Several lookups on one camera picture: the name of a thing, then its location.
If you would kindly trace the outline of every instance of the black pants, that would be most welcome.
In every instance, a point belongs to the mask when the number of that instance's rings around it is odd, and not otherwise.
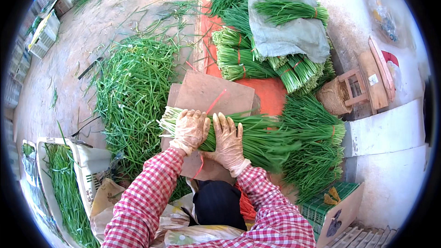
[[[225,181],[198,183],[199,191],[193,197],[198,222],[201,225],[228,225],[246,231],[240,214],[240,191]]]

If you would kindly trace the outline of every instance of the red checkered shirt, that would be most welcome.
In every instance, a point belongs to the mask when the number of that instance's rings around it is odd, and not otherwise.
[[[144,163],[142,173],[113,209],[102,248],[149,246],[158,229],[159,216],[176,186],[183,161],[176,150],[169,148]],[[236,239],[179,247],[315,247],[311,225],[298,207],[267,181],[264,169],[249,166],[237,180],[256,209],[254,226]]]

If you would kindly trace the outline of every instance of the red gingham sleeve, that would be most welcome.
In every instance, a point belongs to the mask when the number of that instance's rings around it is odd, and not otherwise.
[[[266,179],[266,171],[262,168],[248,166],[237,181],[248,195],[256,213],[255,225],[245,235],[255,238],[262,236],[262,230],[269,236],[282,234],[306,247],[315,247],[314,232],[309,222],[300,214],[299,208],[289,201],[280,191]]]
[[[102,248],[148,247],[159,226],[184,159],[168,148],[144,163],[144,169],[113,208]]]

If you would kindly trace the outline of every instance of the orange tarp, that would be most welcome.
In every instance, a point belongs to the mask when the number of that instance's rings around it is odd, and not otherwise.
[[[210,5],[209,0],[201,0],[202,12],[208,11]],[[211,42],[211,33],[218,31],[223,24],[222,20],[218,17],[208,17],[206,15],[200,15],[201,34],[206,36],[202,38],[205,45],[204,51],[204,73],[222,78],[221,72],[214,60],[217,60],[216,46]],[[261,108],[260,113],[267,115],[281,115],[283,105],[285,103],[286,89],[279,78],[271,79],[242,79],[235,81],[239,84],[246,85],[255,89],[255,93],[260,98]]]

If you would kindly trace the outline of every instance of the dirty glove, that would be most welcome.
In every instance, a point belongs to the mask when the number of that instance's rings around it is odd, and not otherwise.
[[[216,133],[216,153],[210,158],[223,165],[230,171],[231,177],[238,177],[251,161],[243,157],[242,124],[236,126],[233,119],[219,112],[213,114],[214,132]]]
[[[175,138],[170,141],[170,146],[183,149],[190,155],[207,139],[209,129],[207,113],[184,109],[176,119]]]

